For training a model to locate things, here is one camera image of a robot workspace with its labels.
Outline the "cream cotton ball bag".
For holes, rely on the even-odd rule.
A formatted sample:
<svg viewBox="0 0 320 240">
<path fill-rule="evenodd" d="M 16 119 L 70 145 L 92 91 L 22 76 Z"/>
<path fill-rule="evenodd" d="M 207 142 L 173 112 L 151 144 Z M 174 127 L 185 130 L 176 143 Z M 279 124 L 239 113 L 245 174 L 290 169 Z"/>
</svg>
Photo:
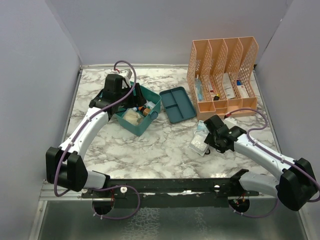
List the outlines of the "cream cotton ball bag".
<svg viewBox="0 0 320 240">
<path fill-rule="evenodd" d="M 134 126 L 138 126 L 144 120 L 144 117 L 132 108 L 127 109 L 122 118 Z"/>
</svg>

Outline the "dark blue divided tray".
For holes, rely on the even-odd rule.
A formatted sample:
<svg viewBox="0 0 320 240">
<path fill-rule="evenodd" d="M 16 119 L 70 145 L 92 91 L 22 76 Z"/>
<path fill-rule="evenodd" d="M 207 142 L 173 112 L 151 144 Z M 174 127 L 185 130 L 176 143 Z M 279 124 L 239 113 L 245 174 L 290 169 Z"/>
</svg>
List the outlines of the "dark blue divided tray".
<svg viewBox="0 0 320 240">
<path fill-rule="evenodd" d="M 161 91 L 161 102 L 172 124 L 194 118 L 197 113 L 184 87 Z"/>
</svg>

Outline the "blue face mask packet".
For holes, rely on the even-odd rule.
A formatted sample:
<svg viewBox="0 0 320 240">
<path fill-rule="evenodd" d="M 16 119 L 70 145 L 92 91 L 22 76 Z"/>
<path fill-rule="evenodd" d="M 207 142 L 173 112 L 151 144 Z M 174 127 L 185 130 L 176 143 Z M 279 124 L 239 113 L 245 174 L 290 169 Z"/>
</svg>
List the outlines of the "blue face mask packet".
<svg viewBox="0 0 320 240">
<path fill-rule="evenodd" d="M 204 133 L 208 133 L 208 132 L 209 132 L 203 120 L 199 120 L 199 121 L 198 121 L 196 131 L 197 131 L 197 132 L 202 131 L 202 132 L 204 132 Z"/>
</svg>

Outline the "brown bottle orange cap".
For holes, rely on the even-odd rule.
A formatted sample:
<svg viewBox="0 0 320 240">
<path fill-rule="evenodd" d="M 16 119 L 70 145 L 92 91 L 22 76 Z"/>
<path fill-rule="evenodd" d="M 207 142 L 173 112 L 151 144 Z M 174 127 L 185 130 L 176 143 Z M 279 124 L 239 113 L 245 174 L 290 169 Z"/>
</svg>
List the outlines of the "brown bottle orange cap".
<svg viewBox="0 0 320 240">
<path fill-rule="evenodd" d="M 150 111 L 151 111 L 148 107 L 143 107 L 143 106 L 139 107 L 138 109 L 139 109 L 139 112 L 140 112 L 144 117 L 146 117 L 146 116 L 150 113 Z"/>
</svg>

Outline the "small white grey-cap bottle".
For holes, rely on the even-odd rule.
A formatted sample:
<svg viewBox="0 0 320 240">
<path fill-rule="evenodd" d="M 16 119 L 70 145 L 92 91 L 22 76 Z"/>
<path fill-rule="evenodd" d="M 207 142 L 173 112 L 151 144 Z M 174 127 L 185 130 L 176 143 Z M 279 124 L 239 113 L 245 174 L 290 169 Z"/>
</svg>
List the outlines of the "small white grey-cap bottle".
<svg viewBox="0 0 320 240">
<path fill-rule="evenodd" d="M 145 106 L 152 110 L 156 105 L 152 101 L 147 101 Z"/>
</svg>

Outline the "white gauze packet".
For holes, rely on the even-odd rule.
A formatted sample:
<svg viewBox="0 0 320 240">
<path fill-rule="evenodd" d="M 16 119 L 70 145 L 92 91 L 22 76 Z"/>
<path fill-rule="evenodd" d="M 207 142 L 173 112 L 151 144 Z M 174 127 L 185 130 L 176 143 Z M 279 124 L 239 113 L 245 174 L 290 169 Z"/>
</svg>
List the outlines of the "white gauze packet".
<svg viewBox="0 0 320 240">
<path fill-rule="evenodd" d="M 209 145 L 205 143 L 208 133 L 203 131 L 196 131 L 193 138 L 189 144 L 189 148 L 195 153 L 199 154 L 201 157 L 204 155 L 209 155 L 211 153 Z"/>
</svg>

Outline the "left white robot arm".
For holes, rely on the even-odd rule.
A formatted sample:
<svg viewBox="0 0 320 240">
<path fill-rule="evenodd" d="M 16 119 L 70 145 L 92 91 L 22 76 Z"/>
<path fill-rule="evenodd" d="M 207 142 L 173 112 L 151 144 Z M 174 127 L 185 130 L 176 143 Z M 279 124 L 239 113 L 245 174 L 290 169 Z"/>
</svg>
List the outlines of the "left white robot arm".
<svg viewBox="0 0 320 240">
<path fill-rule="evenodd" d="M 57 187 L 75 192 L 93 189 L 97 196 L 106 197 L 111 190 L 108 176 L 87 170 L 84 164 L 86 152 L 114 114 L 145 103 L 139 83 L 128 83 L 124 76 L 108 74 L 103 89 L 90 101 L 74 132 L 59 147 L 50 147 L 45 154 L 46 180 L 53 184 L 54 191 Z"/>
</svg>

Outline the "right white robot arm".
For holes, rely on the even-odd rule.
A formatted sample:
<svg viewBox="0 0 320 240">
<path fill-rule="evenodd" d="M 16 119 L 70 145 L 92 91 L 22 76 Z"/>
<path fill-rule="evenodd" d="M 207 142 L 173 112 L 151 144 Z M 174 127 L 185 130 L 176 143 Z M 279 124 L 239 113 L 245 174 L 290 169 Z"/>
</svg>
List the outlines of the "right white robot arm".
<svg viewBox="0 0 320 240">
<path fill-rule="evenodd" d="M 320 185 L 306 159 L 296 160 L 276 152 L 252 138 L 241 127 L 228 126 L 218 115 L 205 120 L 204 125 L 208 130 L 206 144 L 220 153 L 233 151 L 244 155 L 271 174 L 267 176 L 245 171 L 229 184 L 234 195 L 256 191 L 276 197 L 292 211 L 298 211 L 306 203 L 319 200 L 314 195 L 319 192 Z"/>
</svg>

